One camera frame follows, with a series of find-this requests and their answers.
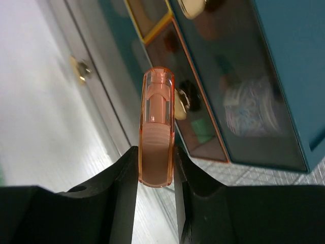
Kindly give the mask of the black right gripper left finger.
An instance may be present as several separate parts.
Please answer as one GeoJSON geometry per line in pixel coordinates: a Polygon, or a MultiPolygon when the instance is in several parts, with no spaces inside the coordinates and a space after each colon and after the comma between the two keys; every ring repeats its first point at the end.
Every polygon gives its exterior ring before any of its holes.
{"type": "Polygon", "coordinates": [[[138,148],[67,192],[1,188],[1,243],[131,243],[138,148]]]}

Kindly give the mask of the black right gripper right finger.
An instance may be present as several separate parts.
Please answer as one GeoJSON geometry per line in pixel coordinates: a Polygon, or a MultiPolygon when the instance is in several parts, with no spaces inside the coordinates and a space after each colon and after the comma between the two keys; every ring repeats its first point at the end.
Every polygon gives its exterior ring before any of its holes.
{"type": "Polygon", "coordinates": [[[226,186],[174,149],[180,243],[324,243],[324,186],[226,186]]]}

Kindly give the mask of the orange transparent stapler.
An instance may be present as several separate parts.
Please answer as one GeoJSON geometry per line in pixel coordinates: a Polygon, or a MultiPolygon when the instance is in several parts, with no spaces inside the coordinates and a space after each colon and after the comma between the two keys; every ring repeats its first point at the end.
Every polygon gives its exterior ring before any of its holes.
{"type": "Polygon", "coordinates": [[[174,75],[153,67],[143,77],[139,127],[139,182],[151,188],[169,186],[173,180],[175,142],[174,75]]]}

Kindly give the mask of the teal drawer cabinet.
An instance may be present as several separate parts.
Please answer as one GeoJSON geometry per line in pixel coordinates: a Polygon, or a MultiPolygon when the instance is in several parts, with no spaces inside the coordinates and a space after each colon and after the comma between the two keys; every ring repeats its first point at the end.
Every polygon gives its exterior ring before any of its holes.
{"type": "Polygon", "coordinates": [[[48,1],[118,154],[138,143],[142,79],[175,76],[194,158],[311,172],[324,158],[324,1],[48,1]],[[215,137],[200,144],[191,122],[215,137]]]}

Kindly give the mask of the black green highlighter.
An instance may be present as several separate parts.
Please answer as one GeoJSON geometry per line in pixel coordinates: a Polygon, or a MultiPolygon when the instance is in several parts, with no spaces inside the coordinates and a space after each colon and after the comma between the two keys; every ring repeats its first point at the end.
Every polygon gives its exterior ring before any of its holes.
{"type": "Polygon", "coordinates": [[[204,144],[215,137],[213,126],[210,125],[204,118],[193,120],[191,127],[200,144],[204,144]]]}

